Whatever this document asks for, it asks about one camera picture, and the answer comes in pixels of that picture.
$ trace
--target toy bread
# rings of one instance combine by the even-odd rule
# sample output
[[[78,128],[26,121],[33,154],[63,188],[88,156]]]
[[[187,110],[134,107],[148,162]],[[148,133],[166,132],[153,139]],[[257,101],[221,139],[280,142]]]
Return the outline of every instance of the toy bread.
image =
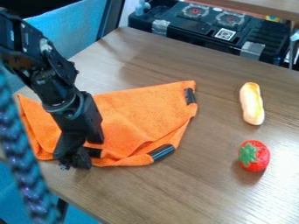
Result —
[[[243,118],[247,123],[261,125],[264,122],[265,110],[258,84],[248,82],[241,88],[240,103],[243,109]]]

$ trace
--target table surface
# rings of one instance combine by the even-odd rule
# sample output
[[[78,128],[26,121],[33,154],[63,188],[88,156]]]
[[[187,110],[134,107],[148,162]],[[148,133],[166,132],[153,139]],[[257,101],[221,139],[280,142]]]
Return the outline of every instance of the table surface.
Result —
[[[77,87],[92,94],[195,80],[199,111],[177,151],[156,164],[61,171],[40,162],[61,199],[111,223],[298,223],[299,73],[130,28],[72,61]],[[261,85],[260,127],[242,119],[239,91],[247,81]],[[19,93],[37,99],[27,87]],[[248,139],[271,151],[264,172],[236,162]]]
[[[192,0],[299,22],[299,0]]]

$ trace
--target orange towel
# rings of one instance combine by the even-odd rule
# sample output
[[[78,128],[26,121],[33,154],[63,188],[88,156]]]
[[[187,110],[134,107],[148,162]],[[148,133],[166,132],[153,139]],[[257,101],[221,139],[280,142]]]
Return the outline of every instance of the orange towel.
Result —
[[[148,165],[148,154],[164,144],[178,147],[196,103],[187,105],[185,90],[195,91],[194,81],[181,81],[154,87],[142,87],[109,94],[98,94],[94,101],[103,117],[104,144],[85,143],[102,149],[101,158],[92,158],[93,165]],[[38,159],[52,159],[61,133],[42,106],[18,95],[20,116],[31,147]]]

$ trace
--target black cable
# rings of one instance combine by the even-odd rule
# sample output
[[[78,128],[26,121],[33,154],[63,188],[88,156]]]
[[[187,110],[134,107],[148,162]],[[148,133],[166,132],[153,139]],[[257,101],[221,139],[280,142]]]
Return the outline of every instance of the black cable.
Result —
[[[60,223],[0,65],[0,143],[33,223]]]

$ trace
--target red button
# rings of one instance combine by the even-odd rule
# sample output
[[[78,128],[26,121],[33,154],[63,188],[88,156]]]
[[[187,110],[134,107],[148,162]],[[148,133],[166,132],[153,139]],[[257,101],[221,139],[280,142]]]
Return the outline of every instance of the red button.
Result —
[[[193,10],[192,10],[192,13],[193,13],[193,14],[198,14],[198,9],[193,9]]]

